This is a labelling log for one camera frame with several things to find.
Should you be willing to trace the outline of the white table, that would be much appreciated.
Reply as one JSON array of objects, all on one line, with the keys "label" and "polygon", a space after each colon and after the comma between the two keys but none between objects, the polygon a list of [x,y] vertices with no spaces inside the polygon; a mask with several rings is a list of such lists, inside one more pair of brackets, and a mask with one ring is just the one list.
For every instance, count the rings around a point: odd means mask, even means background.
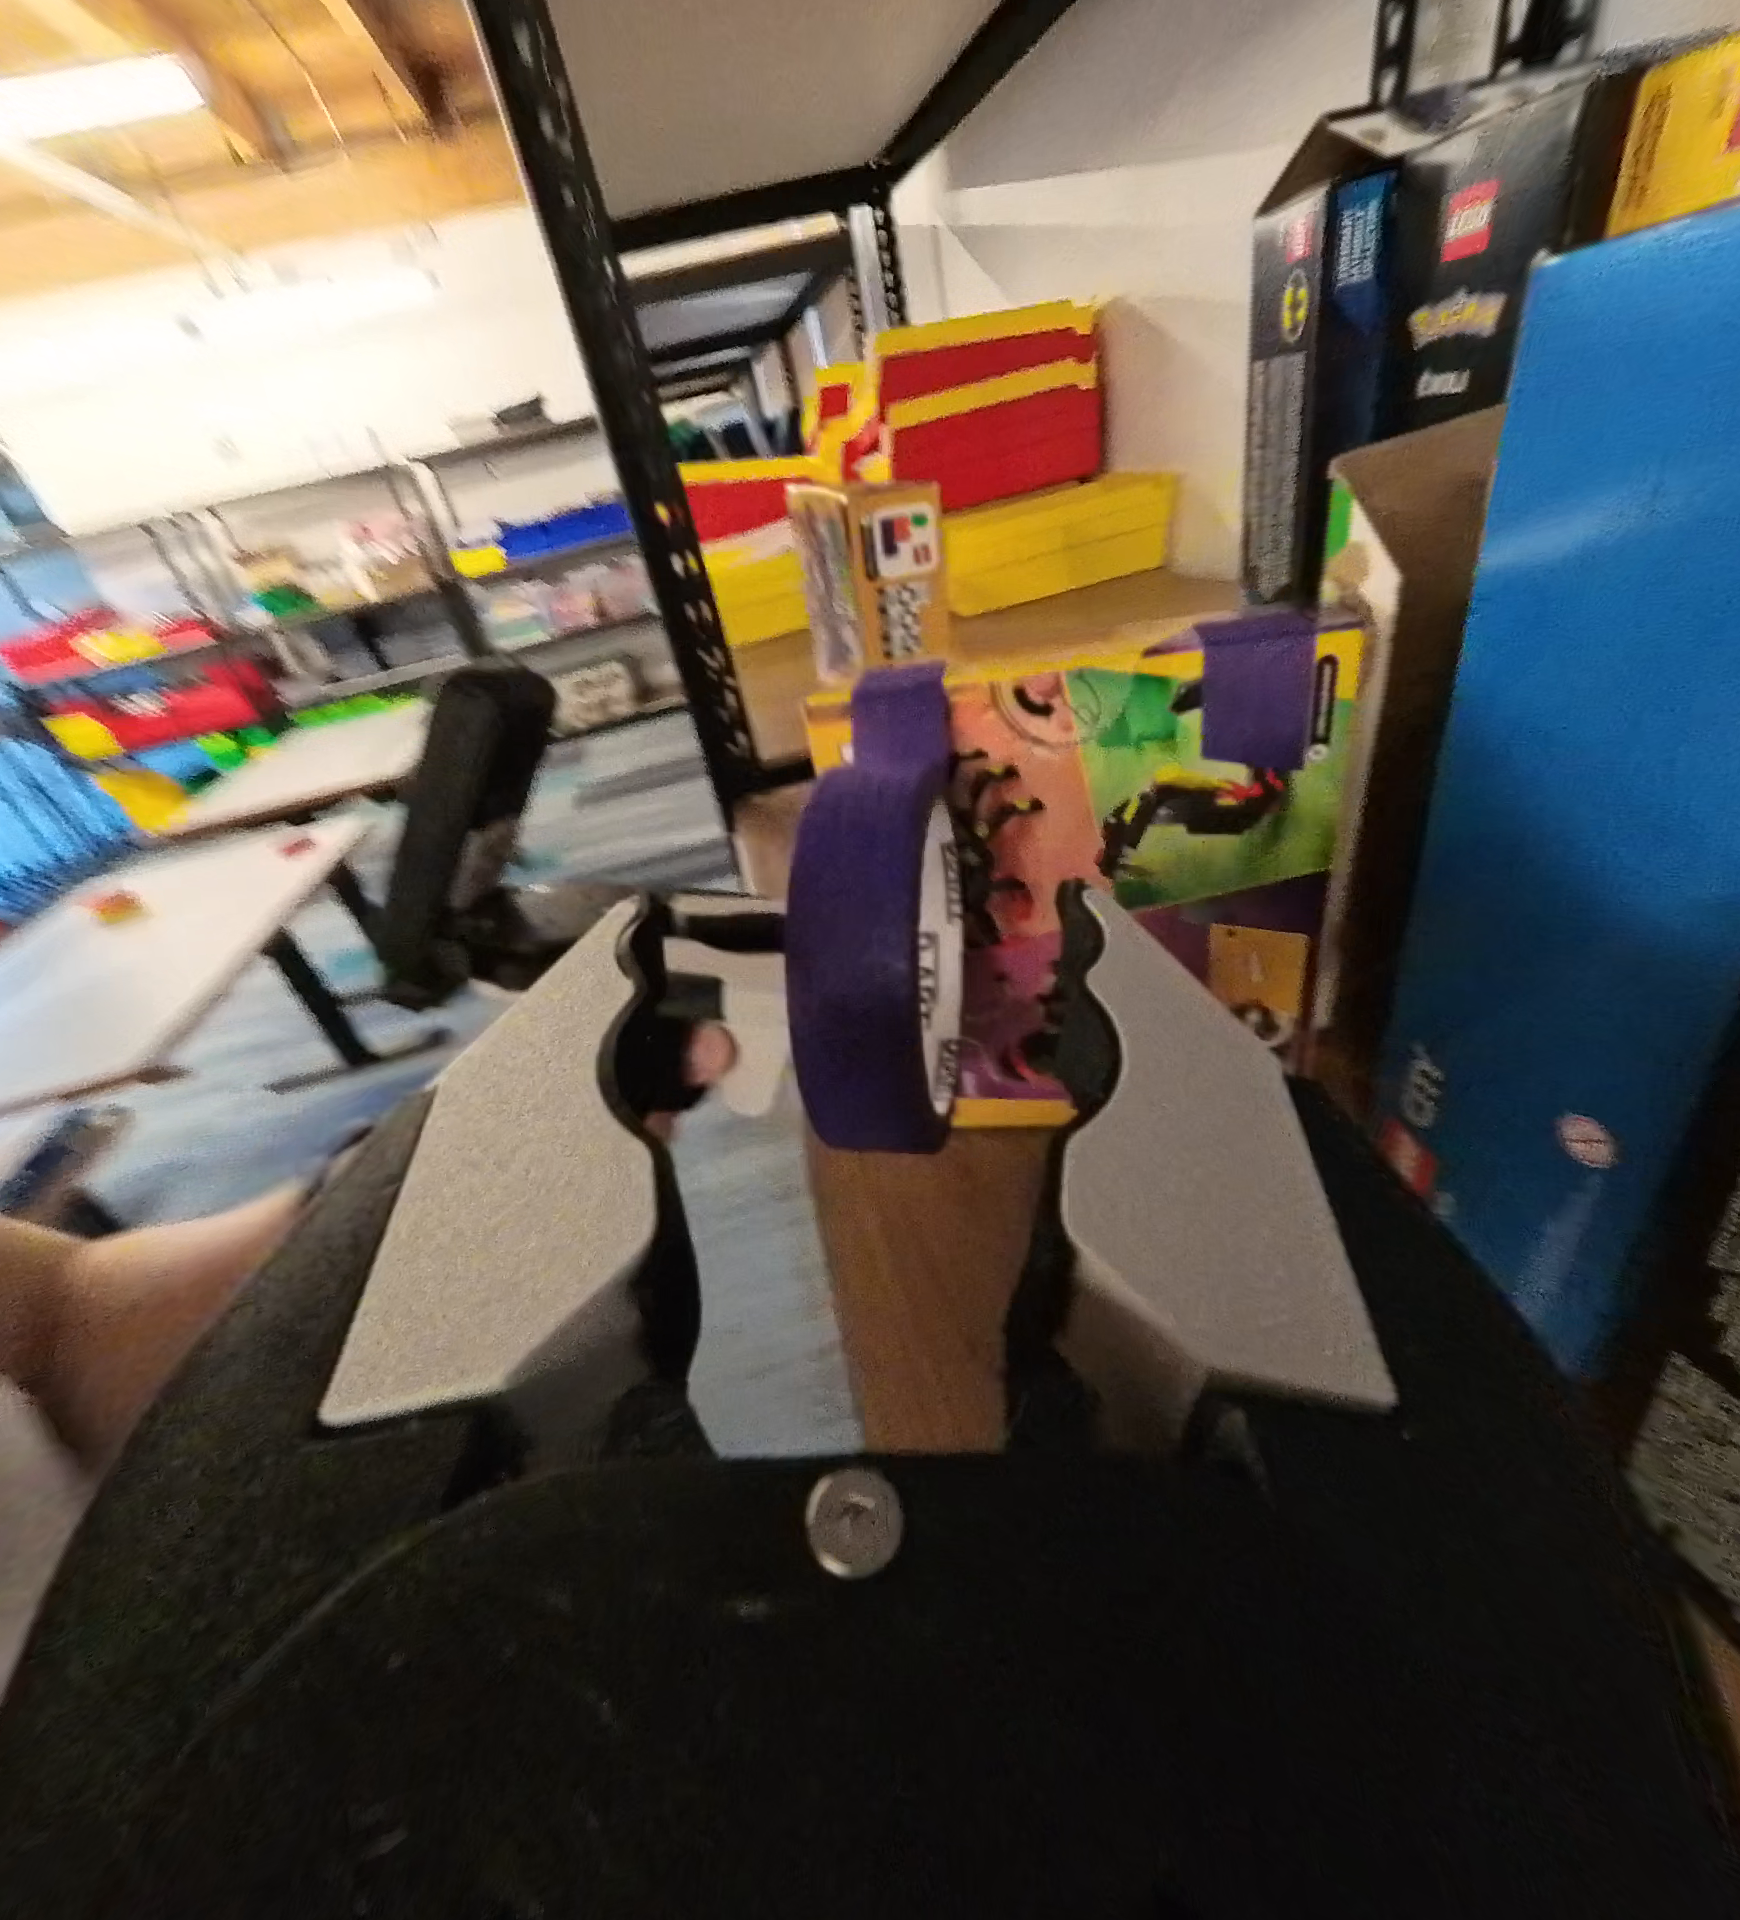
[{"label": "white table", "polygon": [[[279,858],[312,834],[317,856]],[[259,951],[372,834],[364,814],[139,858],[0,940],[0,1119],[148,1085]],[[97,926],[81,900],[132,890],[152,913]]]}]

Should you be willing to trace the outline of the yellow unicorn toy box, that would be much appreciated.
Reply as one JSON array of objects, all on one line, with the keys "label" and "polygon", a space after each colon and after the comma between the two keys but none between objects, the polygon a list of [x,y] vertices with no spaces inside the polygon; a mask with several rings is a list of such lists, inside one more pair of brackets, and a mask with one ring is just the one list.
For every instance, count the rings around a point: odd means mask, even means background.
[{"label": "yellow unicorn toy box", "polygon": [[792,482],[786,509],[823,686],[951,655],[937,482]]}]

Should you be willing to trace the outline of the ceiling light fixture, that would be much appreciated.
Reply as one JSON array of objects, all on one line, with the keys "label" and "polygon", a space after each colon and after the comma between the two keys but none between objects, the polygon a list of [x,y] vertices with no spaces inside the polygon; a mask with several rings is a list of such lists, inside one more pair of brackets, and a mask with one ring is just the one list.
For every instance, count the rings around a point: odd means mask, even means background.
[{"label": "ceiling light fixture", "polygon": [[207,111],[175,57],[137,57],[0,77],[0,149]]}]

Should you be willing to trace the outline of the row of blue bins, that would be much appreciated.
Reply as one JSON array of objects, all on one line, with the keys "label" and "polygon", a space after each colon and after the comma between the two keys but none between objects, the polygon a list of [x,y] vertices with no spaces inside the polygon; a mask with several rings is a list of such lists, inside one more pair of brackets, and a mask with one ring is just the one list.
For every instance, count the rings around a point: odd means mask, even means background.
[{"label": "row of blue bins", "polygon": [[635,525],[621,498],[581,499],[545,516],[498,523],[504,567],[550,563],[612,542],[635,542]]}]

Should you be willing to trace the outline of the blue toy box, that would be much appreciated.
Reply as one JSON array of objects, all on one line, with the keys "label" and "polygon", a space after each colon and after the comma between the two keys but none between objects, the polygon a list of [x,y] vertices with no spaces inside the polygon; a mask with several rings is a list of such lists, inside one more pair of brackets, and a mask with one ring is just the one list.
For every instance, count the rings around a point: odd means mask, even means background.
[{"label": "blue toy box", "polygon": [[1740,203],[1530,273],[1378,1137],[1595,1377],[1740,1002]]}]

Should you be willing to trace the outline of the person's left forearm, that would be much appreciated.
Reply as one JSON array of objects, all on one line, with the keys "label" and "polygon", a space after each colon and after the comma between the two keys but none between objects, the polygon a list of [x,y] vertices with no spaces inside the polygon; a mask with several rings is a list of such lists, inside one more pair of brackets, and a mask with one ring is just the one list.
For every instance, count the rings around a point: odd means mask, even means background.
[{"label": "person's left forearm", "polygon": [[0,1215],[0,1377],[88,1475],[105,1475],[307,1201],[307,1185],[279,1185],[231,1211],[111,1236]]}]

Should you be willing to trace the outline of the stack of red yellow bins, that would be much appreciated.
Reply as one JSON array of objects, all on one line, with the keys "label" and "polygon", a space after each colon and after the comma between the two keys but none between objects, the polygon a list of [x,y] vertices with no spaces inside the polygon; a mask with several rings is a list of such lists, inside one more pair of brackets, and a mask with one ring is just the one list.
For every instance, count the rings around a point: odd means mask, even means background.
[{"label": "stack of red yellow bins", "polygon": [[799,453],[682,470],[724,635],[751,646],[805,625],[799,482],[933,482],[960,619],[1160,570],[1179,481],[1107,470],[1104,396],[1093,303],[875,334],[867,359],[816,372]]}]

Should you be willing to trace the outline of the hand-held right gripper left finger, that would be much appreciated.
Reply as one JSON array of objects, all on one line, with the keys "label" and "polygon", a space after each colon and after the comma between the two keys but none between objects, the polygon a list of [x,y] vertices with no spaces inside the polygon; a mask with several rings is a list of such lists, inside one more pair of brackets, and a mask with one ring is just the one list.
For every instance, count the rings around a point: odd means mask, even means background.
[{"label": "hand-held right gripper left finger", "polygon": [[607,907],[436,1078],[323,1425],[461,1407],[607,1425],[641,1387],[690,1387],[690,1225],[615,1088],[615,1044],[655,999],[652,933],[649,899]]}]

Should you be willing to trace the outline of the storage shelf with bins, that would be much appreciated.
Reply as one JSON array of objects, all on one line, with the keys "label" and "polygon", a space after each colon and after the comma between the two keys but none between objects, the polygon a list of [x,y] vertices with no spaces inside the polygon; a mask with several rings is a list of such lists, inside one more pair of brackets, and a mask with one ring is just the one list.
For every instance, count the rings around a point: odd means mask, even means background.
[{"label": "storage shelf with bins", "polygon": [[187,607],[254,645],[290,708],[426,691],[461,663],[512,659],[553,686],[562,734],[590,734],[685,697],[641,546],[504,567],[498,523],[598,498],[621,494],[596,422],[485,422],[451,447],[129,530]]}]

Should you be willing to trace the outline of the purple masking tape roll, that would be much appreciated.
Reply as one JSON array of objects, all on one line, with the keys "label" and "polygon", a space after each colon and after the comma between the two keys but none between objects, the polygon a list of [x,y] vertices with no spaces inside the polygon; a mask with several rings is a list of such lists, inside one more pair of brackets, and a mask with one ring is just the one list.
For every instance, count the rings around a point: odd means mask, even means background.
[{"label": "purple masking tape roll", "polygon": [[943,662],[875,669],[850,758],[796,827],[786,899],[793,1078],[831,1150],[933,1156],[964,1039],[964,865]]}]

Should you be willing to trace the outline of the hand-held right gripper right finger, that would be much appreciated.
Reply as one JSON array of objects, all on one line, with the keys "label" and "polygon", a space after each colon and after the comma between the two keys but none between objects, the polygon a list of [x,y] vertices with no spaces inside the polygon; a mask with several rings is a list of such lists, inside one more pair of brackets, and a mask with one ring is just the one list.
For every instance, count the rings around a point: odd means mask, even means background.
[{"label": "hand-held right gripper right finger", "polygon": [[1213,1389],[1393,1411],[1283,1065],[1111,896],[1059,913],[1057,1352],[1103,1425],[1189,1425]]}]

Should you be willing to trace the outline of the person's left hand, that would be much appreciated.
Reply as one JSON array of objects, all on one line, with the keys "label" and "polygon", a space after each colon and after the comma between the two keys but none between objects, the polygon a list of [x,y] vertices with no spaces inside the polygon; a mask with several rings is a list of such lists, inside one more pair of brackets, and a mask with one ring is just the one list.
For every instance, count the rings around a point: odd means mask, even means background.
[{"label": "person's left hand", "polygon": [[737,1065],[741,1047],[724,1022],[655,1020],[644,1047],[648,1119],[669,1122],[693,1113]]}]

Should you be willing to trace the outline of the black metal shelf rack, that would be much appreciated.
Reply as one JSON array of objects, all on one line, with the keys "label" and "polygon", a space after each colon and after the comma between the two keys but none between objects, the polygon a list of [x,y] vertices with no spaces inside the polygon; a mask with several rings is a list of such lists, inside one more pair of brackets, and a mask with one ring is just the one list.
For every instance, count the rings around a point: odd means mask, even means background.
[{"label": "black metal shelf rack", "polygon": [[875,334],[908,323],[891,201],[625,252],[666,439],[685,463],[810,453]]},{"label": "black metal shelf rack", "polygon": [[896,187],[1070,4],[470,4],[724,824],[807,779],[766,758],[711,607],[625,254],[867,215],[858,293],[905,303]]}]

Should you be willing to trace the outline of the yellow flamingo toy box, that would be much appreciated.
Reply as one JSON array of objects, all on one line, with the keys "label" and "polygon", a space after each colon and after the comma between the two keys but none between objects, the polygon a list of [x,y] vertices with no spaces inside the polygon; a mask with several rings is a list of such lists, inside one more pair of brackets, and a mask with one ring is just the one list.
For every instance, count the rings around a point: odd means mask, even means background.
[{"label": "yellow flamingo toy box", "polygon": [[1607,238],[1740,201],[1740,28],[1655,62],[1624,135]]}]

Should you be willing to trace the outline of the spider toy box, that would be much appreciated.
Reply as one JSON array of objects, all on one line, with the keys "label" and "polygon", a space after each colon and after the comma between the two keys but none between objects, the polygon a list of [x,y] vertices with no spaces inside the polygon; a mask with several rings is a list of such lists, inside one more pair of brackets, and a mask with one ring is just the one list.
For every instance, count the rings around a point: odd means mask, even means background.
[{"label": "spider toy box", "polygon": [[[1057,1123],[1062,892],[1127,909],[1278,1054],[1309,1030],[1358,721],[1364,635],[1317,619],[1312,746],[1293,770],[1200,753],[1193,633],[1032,666],[950,666],[964,865],[956,1123]],[[853,691],[805,705],[810,767],[850,758]]]}]

